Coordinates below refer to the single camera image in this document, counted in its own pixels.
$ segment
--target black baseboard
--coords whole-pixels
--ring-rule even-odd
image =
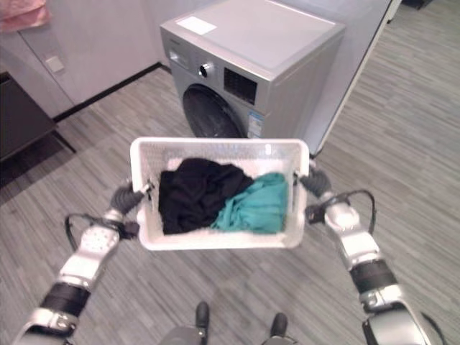
[[[80,111],[81,109],[86,108],[87,106],[90,106],[94,102],[100,100],[101,98],[110,95],[112,92],[117,91],[118,89],[122,88],[123,86],[128,85],[129,83],[132,83],[133,81],[143,77],[147,73],[152,72],[153,70],[156,70],[157,68],[162,67],[161,63],[155,63],[154,65],[151,65],[150,67],[145,68],[144,70],[141,70],[140,72],[132,75],[131,77],[121,81],[120,83],[98,93],[97,95],[91,97],[90,99],[87,99],[86,101],[77,104],[76,106],[64,111],[63,113],[57,115],[53,120],[54,122],[58,123],[59,121],[62,121],[63,119],[67,119],[70,115],[73,115],[77,111]]]

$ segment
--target plastic basket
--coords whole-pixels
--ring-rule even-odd
[[[282,173],[290,186],[283,232],[261,235],[203,228],[165,236],[157,209],[160,173],[177,169],[189,157],[232,163],[253,178]],[[298,139],[138,138],[131,145],[133,189],[139,190],[148,180],[155,186],[152,200],[146,200],[137,214],[139,240],[148,250],[295,247],[302,240],[307,204],[307,193],[295,183],[295,173],[307,175],[308,160],[307,145]]]

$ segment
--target robot leg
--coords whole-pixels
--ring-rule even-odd
[[[195,327],[176,327],[159,345],[207,345],[209,306],[201,302],[196,307]]]

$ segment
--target washing machine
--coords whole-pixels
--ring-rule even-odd
[[[225,0],[161,25],[197,137],[293,138],[313,112],[345,27],[275,1]]]

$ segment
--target teal towel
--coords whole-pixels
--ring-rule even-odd
[[[278,172],[262,175],[244,192],[225,202],[211,228],[276,234],[282,231],[287,200],[288,184],[284,176]]]

